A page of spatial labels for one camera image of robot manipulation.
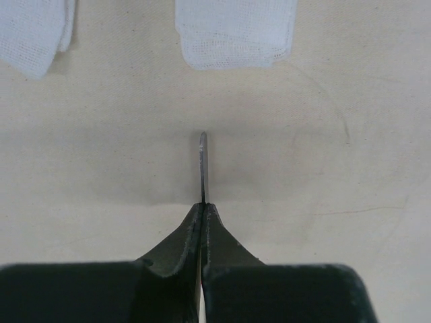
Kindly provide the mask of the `white gauze pad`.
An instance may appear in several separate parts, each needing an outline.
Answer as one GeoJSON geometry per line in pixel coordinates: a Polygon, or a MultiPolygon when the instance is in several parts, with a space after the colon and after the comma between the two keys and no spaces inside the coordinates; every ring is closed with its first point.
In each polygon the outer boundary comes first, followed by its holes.
{"type": "Polygon", "coordinates": [[[291,52],[296,8],[296,1],[176,1],[183,58],[196,70],[270,67],[291,52]]]}
{"type": "Polygon", "coordinates": [[[1,60],[32,79],[44,77],[71,43],[76,0],[2,1],[1,60]]]}

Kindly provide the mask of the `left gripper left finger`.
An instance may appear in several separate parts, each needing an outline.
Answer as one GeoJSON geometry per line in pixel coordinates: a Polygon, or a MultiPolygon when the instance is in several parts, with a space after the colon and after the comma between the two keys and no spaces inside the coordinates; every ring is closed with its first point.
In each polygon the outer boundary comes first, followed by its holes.
{"type": "Polygon", "coordinates": [[[137,260],[1,267],[1,321],[198,322],[203,209],[137,260]]]}

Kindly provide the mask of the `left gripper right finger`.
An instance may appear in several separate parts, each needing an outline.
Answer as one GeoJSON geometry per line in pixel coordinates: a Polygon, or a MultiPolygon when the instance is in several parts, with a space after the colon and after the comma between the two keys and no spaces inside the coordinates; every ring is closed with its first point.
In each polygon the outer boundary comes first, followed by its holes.
{"type": "Polygon", "coordinates": [[[207,204],[201,230],[207,322],[376,322],[360,276],[342,264],[269,265],[207,204]]]}

